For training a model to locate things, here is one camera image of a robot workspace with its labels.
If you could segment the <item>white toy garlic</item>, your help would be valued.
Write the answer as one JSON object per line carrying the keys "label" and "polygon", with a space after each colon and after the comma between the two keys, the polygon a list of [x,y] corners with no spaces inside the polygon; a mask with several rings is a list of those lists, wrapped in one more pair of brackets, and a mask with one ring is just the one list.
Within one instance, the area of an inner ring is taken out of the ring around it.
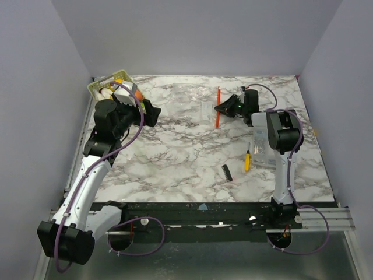
{"label": "white toy garlic", "polygon": [[113,100],[112,94],[112,90],[107,87],[103,87],[99,90],[93,90],[93,95],[97,102],[102,100]]}

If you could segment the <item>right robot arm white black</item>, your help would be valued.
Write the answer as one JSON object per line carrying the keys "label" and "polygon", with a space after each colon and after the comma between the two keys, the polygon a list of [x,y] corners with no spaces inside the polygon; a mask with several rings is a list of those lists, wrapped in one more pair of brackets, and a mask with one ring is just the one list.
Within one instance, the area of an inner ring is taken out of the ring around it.
{"label": "right robot arm white black", "polygon": [[215,111],[230,117],[242,117],[249,127],[264,127],[267,143],[273,150],[276,162],[275,190],[265,221],[280,229],[297,214],[294,198],[295,162],[303,143],[302,122],[294,110],[259,110],[259,92],[245,88],[243,97],[233,94],[225,102],[216,105]]}

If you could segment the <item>clear zip top bag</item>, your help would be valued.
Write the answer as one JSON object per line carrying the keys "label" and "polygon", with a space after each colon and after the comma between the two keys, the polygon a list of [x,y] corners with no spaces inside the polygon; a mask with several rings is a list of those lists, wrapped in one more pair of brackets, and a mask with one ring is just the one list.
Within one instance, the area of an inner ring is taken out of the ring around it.
{"label": "clear zip top bag", "polygon": [[168,116],[197,125],[215,127],[216,90],[191,83],[173,83],[167,103]]}

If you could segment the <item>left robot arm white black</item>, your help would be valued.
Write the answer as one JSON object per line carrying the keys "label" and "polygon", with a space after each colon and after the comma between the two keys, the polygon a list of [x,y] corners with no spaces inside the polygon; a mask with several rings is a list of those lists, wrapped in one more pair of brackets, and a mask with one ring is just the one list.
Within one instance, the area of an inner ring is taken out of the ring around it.
{"label": "left robot arm white black", "polygon": [[118,156],[127,147],[121,139],[132,125],[154,127],[161,109],[144,99],[142,107],[118,100],[99,101],[94,109],[94,128],[83,151],[77,178],[68,196],[50,221],[40,222],[37,235],[48,257],[56,263],[84,265],[96,241],[110,229],[124,230],[129,224],[127,204],[108,201],[94,215],[91,206],[99,186]]}

